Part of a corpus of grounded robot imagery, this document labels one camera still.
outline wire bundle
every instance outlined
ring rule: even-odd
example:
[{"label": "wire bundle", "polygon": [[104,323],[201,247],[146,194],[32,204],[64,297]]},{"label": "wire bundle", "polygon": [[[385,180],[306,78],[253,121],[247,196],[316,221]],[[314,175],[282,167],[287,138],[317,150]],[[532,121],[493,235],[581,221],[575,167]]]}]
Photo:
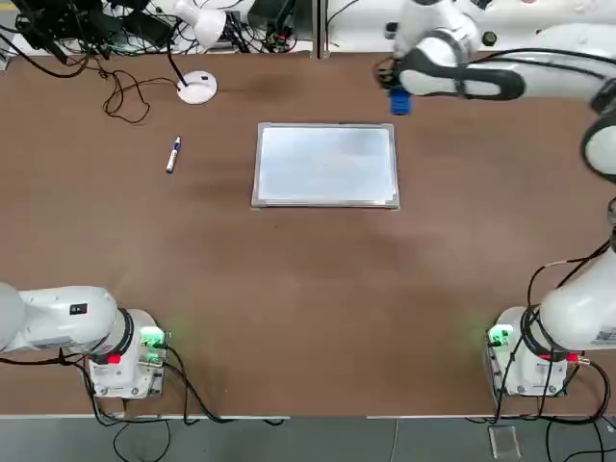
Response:
[{"label": "wire bundle", "polygon": [[[55,358],[49,358],[49,359],[44,359],[44,360],[39,360],[39,361],[14,361],[8,358],[0,358],[0,363],[9,364],[13,366],[61,365],[61,366],[72,366],[72,367],[77,368],[81,372],[81,375],[83,377],[84,388],[88,395],[88,400],[92,408],[92,413],[94,417],[96,418],[96,420],[98,421],[98,423],[106,427],[123,424],[123,427],[117,432],[113,440],[114,452],[117,455],[117,457],[119,457],[123,462],[131,462],[131,461],[120,453],[119,449],[117,448],[117,440],[119,439],[122,432],[124,432],[130,424],[160,424],[160,423],[165,424],[167,428],[166,445],[162,453],[157,458],[149,461],[149,462],[159,462],[167,455],[169,447],[171,446],[171,429],[169,427],[169,419],[125,419],[125,418],[120,419],[116,416],[106,413],[98,405],[98,401],[96,399],[96,393],[94,390],[94,384],[85,367],[85,359],[87,356],[92,354],[101,345],[102,342],[103,341],[101,340],[98,344],[96,344],[93,348],[91,348],[90,351],[84,354],[72,353],[72,354],[64,355],[64,352],[60,350],[58,353],[58,357],[55,357]],[[182,380],[182,383],[184,384],[184,405],[183,405],[183,412],[182,412],[182,422],[186,426],[191,426],[201,421],[201,419],[194,419],[194,420],[189,419],[189,413],[188,413],[189,394],[197,402],[199,409],[201,410],[201,413],[204,416],[206,416],[210,421],[214,422],[215,424],[229,424],[229,423],[235,422],[236,421],[235,419],[224,419],[220,416],[217,416],[205,405],[205,403],[203,402],[203,399],[201,398],[199,393],[196,391],[193,384],[189,381],[187,374],[186,374],[186,367],[184,365],[184,361],[180,357],[179,353],[170,346],[167,346],[167,350],[174,356],[174,358],[176,359],[179,365],[179,368],[176,366],[173,366],[167,361],[163,363],[164,368],[172,372],[178,378],[180,378]],[[270,426],[280,426],[285,421],[284,420],[271,421],[268,419],[264,419],[263,422]]]},{"label": "wire bundle", "polygon": [[[577,264],[557,284],[556,288],[560,288],[564,284],[566,284],[567,281],[569,281],[575,274],[577,274],[584,266],[586,266],[592,260],[594,260],[594,259],[598,258],[599,256],[603,255],[608,249],[609,249],[609,241],[601,244],[595,251],[593,251],[592,253],[590,253],[586,257],[577,258],[577,259],[573,259],[573,260],[565,260],[565,261],[561,261],[561,262],[550,263],[550,264],[542,266],[535,273],[533,273],[532,276],[530,277],[530,280],[528,282],[528,287],[526,289],[526,304],[527,304],[527,308],[526,308],[525,314],[529,317],[529,321],[526,324],[525,329],[530,329],[530,327],[532,326],[533,323],[540,322],[538,320],[539,319],[540,307],[537,306],[537,305],[533,305],[532,304],[531,296],[532,296],[533,284],[534,284],[537,276],[541,272],[543,272],[547,268],[554,267],[554,266],[557,266],[557,265]],[[505,367],[504,373],[502,375],[502,382],[501,382],[501,386],[500,386],[500,389],[499,389],[499,392],[498,392],[498,397],[497,397],[497,409],[496,409],[494,417],[492,417],[491,419],[483,419],[482,421],[476,421],[476,420],[473,420],[473,419],[466,419],[466,420],[469,421],[469,422],[472,422],[473,424],[487,424],[487,423],[488,424],[497,424],[498,421],[501,420],[501,419],[503,419],[503,420],[523,420],[523,421],[537,421],[537,420],[547,421],[548,425],[547,425],[547,428],[546,428],[546,438],[545,438],[545,440],[546,440],[546,453],[548,455],[548,459],[549,459],[550,462],[552,462],[552,457],[551,457],[551,452],[550,452],[550,431],[552,429],[552,425],[553,424],[564,424],[564,425],[574,425],[574,426],[592,424],[595,427],[595,429],[597,431],[597,434],[598,434],[598,437],[599,437],[600,449],[599,450],[593,450],[593,451],[579,451],[579,452],[576,452],[574,454],[571,454],[569,457],[567,457],[566,462],[569,461],[569,459],[571,459],[572,457],[574,457],[576,455],[587,454],[587,453],[597,453],[597,454],[600,454],[602,456],[602,461],[603,461],[604,460],[604,455],[607,452],[612,452],[612,451],[616,450],[616,448],[614,448],[614,449],[604,449],[604,447],[603,447],[603,440],[602,440],[601,434],[599,432],[599,428],[597,427],[597,422],[600,419],[604,419],[609,424],[611,424],[604,417],[604,414],[607,411],[607,406],[609,404],[609,400],[611,398],[611,384],[610,384],[609,376],[607,375],[605,370],[599,364],[597,364],[595,361],[589,360],[588,361],[588,366],[590,366],[595,371],[597,371],[599,373],[599,375],[601,376],[601,378],[602,378],[602,381],[603,381],[603,398],[602,398],[602,401],[601,401],[600,405],[596,409],[596,411],[592,415],[590,415],[589,417],[583,418],[583,419],[561,419],[561,418],[554,417],[554,416],[544,416],[543,415],[544,408],[545,408],[545,402],[546,402],[546,396],[547,396],[547,392],[548,392],[548,386],[550,384],[550,378],[552,377],[552,367],[553,367],[553,360],[552,359],[553,359],[553,354],[554,354],[553,347],[551,348],[550,359],[548,359],[550,361],[550,363],[549,363],[548,373],[547,373],[547,376],[546,376],[546,384],[545,384],[544,389],[543,389],[543,394],[541,396],[541,403],[539,405],[539,409],[538,409],[537,414],[534,415],[534,416],[520,416],[520,417],[503,417],[501,415],[502,401],[503,401],[504,395],[506,393],[505,392],[506,379],[507,379],[509,370],[511,368],[511,365],[515,361],[515,355],[516,355],[520,345],[522,344],[522,341],[524,340],[524,338],[525,338],[525,336],[524,336],[524,333],[523,333],[523,335],[520,336],[520,339],[518,340],[518,342],[514,346],[513,350],[511,351],[511,354],[509,356],[509,361],[507,362],[507,365]],[[569,383],[571,383],[573,378],[577,375],[578,371],[579,371],[579,365],[576,365],[576,367],[574,368],[573,372],[566,378],[566,380],[565,380],[565,382],[563,384],[563,389],[560,390],[559,392],[557,392],[555,395],[559,395],[562,392],[566,391],[567,386],[569,385]]]}]

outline lamp base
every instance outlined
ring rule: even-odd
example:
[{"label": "lamp base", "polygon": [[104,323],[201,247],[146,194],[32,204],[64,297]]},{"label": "lamp base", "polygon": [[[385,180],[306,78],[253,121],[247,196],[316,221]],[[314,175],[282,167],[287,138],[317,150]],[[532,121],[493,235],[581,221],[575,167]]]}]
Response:
[{"label": "lamp base", "polygon": [[185,103],[203,104],[214,97],[218,91],[216,77],[204,70],[195,70],[184,76],[188,84],[184,87],[182,82],[177,84],[177,94]]}]

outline blue object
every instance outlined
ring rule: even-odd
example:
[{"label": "blue object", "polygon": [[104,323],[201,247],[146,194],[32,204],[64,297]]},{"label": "blue object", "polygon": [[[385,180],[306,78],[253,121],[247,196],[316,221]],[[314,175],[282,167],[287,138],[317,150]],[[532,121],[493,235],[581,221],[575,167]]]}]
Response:
[{"label": "blue object", "polygon": [[394,116],[408,116],[411,114],[411,94],[404,89],[389,91],[391,112]]}]

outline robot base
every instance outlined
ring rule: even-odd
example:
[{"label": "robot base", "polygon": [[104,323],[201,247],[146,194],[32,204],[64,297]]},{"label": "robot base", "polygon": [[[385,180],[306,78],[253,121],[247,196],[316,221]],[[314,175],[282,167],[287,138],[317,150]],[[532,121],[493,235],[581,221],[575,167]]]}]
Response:
[{"label": "robot base", "polygon": [[148,362],[148,347],[143,343],[143,332],[160,331],[154,319],[142,310],[128,310],[133,320],[133,338],[117,364],[96,364],[90,361],[90,377],[97,397],[139,399],[159,395],[163,389],[164,357]]},{"label": "robot base", "polygon": [[[497,323],[488,331],[486,338],[486,365],[488,378],[492,383],[495,398],[501,393],[502,379],[509,364],[511,353],[520,339],[520,319],[526,308],[516,306],[504,311]],[[490,346],[500,342],[501,346]],[[544,394],[550,362],[536,356],[524,341],[515,355],[515,361],[509,367],[506,377],[505,394],[524,397],[541,397]],[[560,396],[565,377],[567,361],[552,364],[552,373],[546,396]]]}]

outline gray floor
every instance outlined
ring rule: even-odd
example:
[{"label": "gray floor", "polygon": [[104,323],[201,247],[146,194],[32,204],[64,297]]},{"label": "gray floor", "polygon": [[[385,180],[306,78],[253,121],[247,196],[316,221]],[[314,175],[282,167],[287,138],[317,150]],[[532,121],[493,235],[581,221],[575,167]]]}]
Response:
[{"label": "gray floor", "polygon": [[[516,423],[525,461],[547,461],[546,424]],[[291,419],[280,427],[260,422],[216,425],[202,422],[184,427],[171,423],[171,447],[163,462],[389,462],[394,420]],[[600,425],[605,447],[616,447],[616,432]],[[94,419],[0,420],[0,460],[3,462],[112,462],[112,441],[118,427],[100,427]],[[118,439],[130,461],[152,461],[165,446],[163,423],[132,425]],[[599,447],[592,426],[552,431],[552,460],[563,462],[577,450]],[[486,425],[462,419],[401,420],[395,462],[488,462],[492,457]],[[597,454],[574,462],[600,461]],[[606,461],[615,462],[616,453]]]}]

